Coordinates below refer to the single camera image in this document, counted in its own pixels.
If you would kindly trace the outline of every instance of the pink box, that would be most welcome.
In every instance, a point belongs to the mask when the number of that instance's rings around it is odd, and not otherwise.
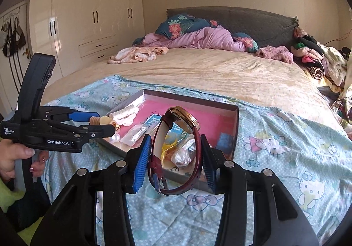
[[[227,150],[224,153],[226,159],[233,159],[238,131],[239,111],[237,106],[172,93],[143,89],[116,106],[113,110],[106,114],[106,116],[132,104],[134,106],[139,106],[140,110],[131,126],[121,127],[119,130],[121,138],[134,125],[143,124],[151,115],[163,115],[168,108],[173,106],[181,106],[198,120],[200,125],[199,133],[205,134],[209,144],[213,148],[217,146],[221,133],[228,134],[233,137],[230,151]],[[108,141],[109,139],[99,139],[101,144],[123,157],[129,149],[139,147],[141,143],[141,140],[138,140],[135,145],[129,147],[121,142],[110,143]],[[177,168],[170,160],[165,160],[163,167],[165,169],[165,177],[178,183],[184,183],[188,179],[187,173],[192,172],[193,164],[189,164],[184,168]],[[195,185],[195,188],[210,191],[204,174],[202,174],[198,183]]]

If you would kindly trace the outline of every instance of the bed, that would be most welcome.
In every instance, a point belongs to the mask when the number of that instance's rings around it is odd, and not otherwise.
[[[232,32],[250,34],[259,47],[290,46],[298,24],[297,18],[233,7],[169,9],[167,15],[183,12],[218,20]],[[42,104],[103,115],[141,88],[238,105],[240,127],[234,160],[246,169],[274,170],[301,205],[322,243],[339,225],[352,202],[352,142],[298,65],[246,52],[172,49],[155,61],[118,65],[100,62],[77,71],[47,87]],[[265,145],[271,139],[282,152],[272,152],[270,147],[258,149],[253,144],[253,140],[259,140]],[[50,200],[78,168],[98,170],[117,159],[94,140],[81,154],[51,153],[43,174]],[[315,192],[313,196],[305,194],[305,185]],[[197,203],[190,203],[190,198]],[[145,180],[140,192],[127,200],[136,245],[172,245],[176,237],[180,245],[214,245],[221,196],[191,190],[165,198]],[[250,203],[248,212],[250,244]],[[97,211],[101,245],[102,227]]]

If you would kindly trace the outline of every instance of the hello kitty blanket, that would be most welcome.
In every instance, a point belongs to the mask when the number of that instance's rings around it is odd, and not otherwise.
[[[187,88],[130,81],[117,75],[96,81],[49,105],[103,115],[142,88],[238,105],[234,161],[253,171],[272,169],[303,210],[321,243],[337,228],[352,202],[352,141],[345,133],[277,108]],[[50,200],[54,201],[78,168],[95,171],[118,159],[119,156],[95,140],[84,145],[79,154],[51,152],[42,177]],[[177,239],[179,245],[213,246],[223,198],[196,189],[165,197],[156,193],[145,179],[136,195],[127,195],[136,245],[173,245]],[[250,194],[248,198],[247,245],[253,238],[253,200]],[[99,245],[104,244],[102,199],[99,193],[96,212]]]

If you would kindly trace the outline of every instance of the pillow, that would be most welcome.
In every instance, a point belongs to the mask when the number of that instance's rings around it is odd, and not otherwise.
[[[218,23],[214,20],[204,20],[195,18],[187,13],[181,13],[168,18],[165,22],[159,25],[156,34],[164,35],[168,39],[176,39],[185,33],[198,31],[204,27],[216,27]]]
[[[250,53],[256,53],[258,51],[258,45],[254,39],[245,33],[235,33],[232,35],[233,40],[241,41],[246,47],[246,51]]]

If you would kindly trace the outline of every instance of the bedspread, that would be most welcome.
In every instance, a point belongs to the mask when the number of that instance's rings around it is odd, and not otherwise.
[[[149,62],[116,65],[98,62],[48,86],[42,103],[112,74],[278,107],[343,131],[329,105],[297,64],[225,50],[177,48]]]
[[[249,170],[272,169],[300,205],[321,242],[341,222],[352,202],[352,142],[346,134],[327,126],[279,108],[187,88],[130,81],[117,75],[53,100],[49,105],[103,115],[142,88],[238,105],[234,161]],[[99,170],[118,159],[93,139],[79,154],[50,152],[42,177],[50,200],[55,199],[78,168]],[[196,189],[165,197],[156,193],[146,178],[136,195],[127,195],[136,245],[174,245],[177,240],[178,245],[213,246],[223,197]],[[102,199],[99,193],[96,213],[99,245],[103,245]],[[252,237],[253,200],[249,194],[247,245]]]

